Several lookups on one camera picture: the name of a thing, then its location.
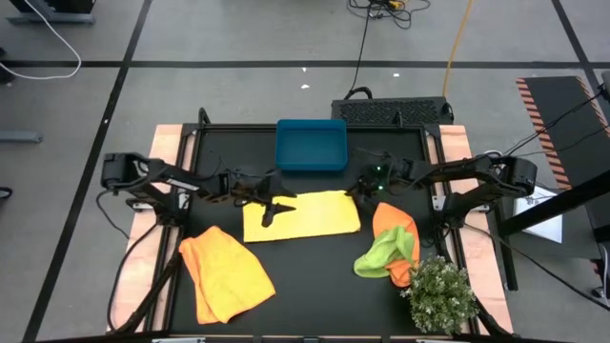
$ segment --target green towel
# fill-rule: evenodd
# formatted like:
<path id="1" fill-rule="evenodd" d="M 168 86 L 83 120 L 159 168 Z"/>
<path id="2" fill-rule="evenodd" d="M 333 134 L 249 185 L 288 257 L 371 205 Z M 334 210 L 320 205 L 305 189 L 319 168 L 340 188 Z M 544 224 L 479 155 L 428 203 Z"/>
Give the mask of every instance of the green towel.
<path id="1" fill-rule="evenodd" d="M 361 277 L 385 277 L 390 274 L 385 266 L 397 259 L 406 259 L 413 263 L 415 238 L 403 227 L 397 226 L 382 232 L 373 247 L 354 262 L 354 272 Z"/>

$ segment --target blue bin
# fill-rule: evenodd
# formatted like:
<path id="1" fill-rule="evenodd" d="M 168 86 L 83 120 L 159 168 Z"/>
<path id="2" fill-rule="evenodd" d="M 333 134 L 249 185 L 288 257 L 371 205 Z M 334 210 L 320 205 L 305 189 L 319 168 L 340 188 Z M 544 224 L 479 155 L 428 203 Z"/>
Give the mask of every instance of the blue bin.
<path id="1" fill-rule="evenodd" d="M 347 156 L 343 120 L 277 122 L 275 164 L 283 171 L 341 171 L 347 165 Z"/>

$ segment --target yellow towel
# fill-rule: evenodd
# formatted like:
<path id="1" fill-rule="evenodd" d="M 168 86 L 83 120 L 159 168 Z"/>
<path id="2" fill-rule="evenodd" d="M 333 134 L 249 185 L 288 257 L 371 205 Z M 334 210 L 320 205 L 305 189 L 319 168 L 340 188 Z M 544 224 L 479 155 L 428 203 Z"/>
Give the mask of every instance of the yellow towel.
<path id="1" fill-rule="evenodd" d="M 275 294 L 256 256 L 216 226 L 184 239 L 179 251 L 194 282 L 199 324 L 227 323 Z"/>
<path id="2" fill-rule="evenodd" d="M 345 191 L 310 192 L 296 198 L 277 196 L 274 203 L 296 208 L 276 214 L 274 223 L 263 228 L 260 218 L 265 207 L 244 206 L 244 242 L 264 242 L 279 239 L 311 237 L 325 234 L 350 233 L 360 230 L 356 204 Z"/>

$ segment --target orange cloth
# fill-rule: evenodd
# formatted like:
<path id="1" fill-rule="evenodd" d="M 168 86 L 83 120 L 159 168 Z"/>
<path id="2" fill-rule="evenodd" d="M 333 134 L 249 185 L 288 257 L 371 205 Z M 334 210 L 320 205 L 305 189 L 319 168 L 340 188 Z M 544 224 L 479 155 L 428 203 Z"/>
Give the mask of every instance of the orange cloth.
<path id="1" fill-rule="evenodd" d="M 275 294 L 256 256 L 216 226 L 183 240 L 179 251 L 193 279 L 199 324 L 227 323 Z"/>
<path id="2" fill-rule="evenodd" d="M 419 236 L 417 235 L 417 226 L 413 218 L 395 208 L 392 205 L 386 203 L 379 203 L 373 216 L 373 235 L 377 237 L 380 233 L 393 229 L 396 226 L 405 228 L 407 232 L 410 232 L 416 240 L 416 244 L 413 247 L 412 260 L 416 264 L 419 263 Z M 407 287 L 411 285 L 411 275 L 409 275 L 409 268 L 411 263 L 404 259 L 398 259 L 388 263 L 385 266 L 390 272 L 392 282 L 399 287 Z"/>

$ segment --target small green plant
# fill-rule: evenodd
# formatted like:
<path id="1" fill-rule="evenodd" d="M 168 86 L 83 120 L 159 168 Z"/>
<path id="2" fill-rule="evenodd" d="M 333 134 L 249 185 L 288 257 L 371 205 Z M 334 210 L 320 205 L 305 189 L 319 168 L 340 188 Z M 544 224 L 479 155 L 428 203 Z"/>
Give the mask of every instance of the small green plant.
<path id="1" fill-rule="evenodd" d="M 423 332 L 459 333 L 461 324 L 477 314 L 475 294 L 468 286 L 466 270 L 437 256 L 409 270 L 411 287 L 400 293 L 409 296 L 411 316 Z"/>

